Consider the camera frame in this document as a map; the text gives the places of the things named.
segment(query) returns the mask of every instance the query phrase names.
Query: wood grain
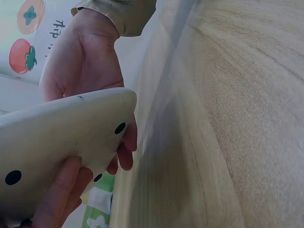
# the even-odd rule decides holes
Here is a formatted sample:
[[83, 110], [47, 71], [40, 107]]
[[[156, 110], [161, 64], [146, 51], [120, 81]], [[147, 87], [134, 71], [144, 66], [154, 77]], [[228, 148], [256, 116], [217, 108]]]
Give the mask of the wood grain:
[[111, 228], [304, 227], [304, 1], [160, 5]]

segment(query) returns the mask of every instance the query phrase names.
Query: sleeve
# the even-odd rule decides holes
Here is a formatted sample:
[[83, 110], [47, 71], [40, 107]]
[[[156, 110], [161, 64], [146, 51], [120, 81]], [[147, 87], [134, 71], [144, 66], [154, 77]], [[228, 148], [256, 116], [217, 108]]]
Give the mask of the sleeve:
[[120, 36], [140, 36], [155, 12], [156, 0], [82, 0], [71, 12], [81, 8], [96, 10], [108, 17]]

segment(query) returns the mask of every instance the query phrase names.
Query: green leaf illustration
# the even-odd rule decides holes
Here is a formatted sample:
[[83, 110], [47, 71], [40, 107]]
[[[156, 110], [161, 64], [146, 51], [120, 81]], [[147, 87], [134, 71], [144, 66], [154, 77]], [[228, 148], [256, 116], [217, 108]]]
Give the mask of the green leaf illustration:
[[24, 57], [26, 59], [25, 67], [31, 71], [34, 65], [37, 65], [35, 48], [30, 46], [28, 53], [26, 53]]

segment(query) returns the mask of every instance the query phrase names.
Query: orange fruit illustration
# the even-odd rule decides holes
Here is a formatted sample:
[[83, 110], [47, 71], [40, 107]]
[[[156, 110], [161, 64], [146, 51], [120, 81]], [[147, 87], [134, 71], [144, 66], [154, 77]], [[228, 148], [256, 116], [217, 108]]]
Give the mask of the orange fruit illustration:
[[44, 9], [43, 0], [26, 0], [17, 14], [19, 31], [24, 35], [34, 32], [42, 21]]

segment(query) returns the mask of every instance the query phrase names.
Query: finger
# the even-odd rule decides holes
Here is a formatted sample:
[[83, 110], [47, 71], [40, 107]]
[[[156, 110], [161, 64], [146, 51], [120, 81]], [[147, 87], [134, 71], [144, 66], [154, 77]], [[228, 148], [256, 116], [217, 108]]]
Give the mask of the finger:
[[132, 151], [129, 151], [124, 143], [121, 143], [118, 147], [117, 155], [120, 166], [124, 170], [130, 170], [133, 166]]
[[32, 227], [53, 228], [58, 226], [80, 167], [80, 157], [72, 157], [64, 162], [34, 215]]
[[72, 213], [74, 206], [77, 204], [77, 201], [79, 200], [80, 196], [82, 195], [82, 193], [84, 192], [87, 185], [91, 182], [92, 179], [93, 173], [90, 169], [86, 167], [80, 169], [74, 187], [71, 190], [71, 193], [66, 201], [66, 206], [62, 213], [59, 222], [59, 227], [62, 227], [67, 217]]
[[134, 116], [123, 135], [123, 143], [129, 151], [137, 150], [137, 125]]
[[39, 87], [46, 102], [63, 98], [64, 91], [57, 86], [50, 76], [41, 79]]
[[82, 199], [78, 199], [77, 203], [75, 204], [75, 206], [73, 207], [72, 213], [80, 207], [80, 205], [82, 204]]
[[115, 156], [113, 157], [112, 161], [110, 162], [107, 168], [107, 172], [111, 175], [115, 175], [117, 173], [117, 170], [118, 170], [118, 158], [117, 158], [117, 154], [115, 154]]

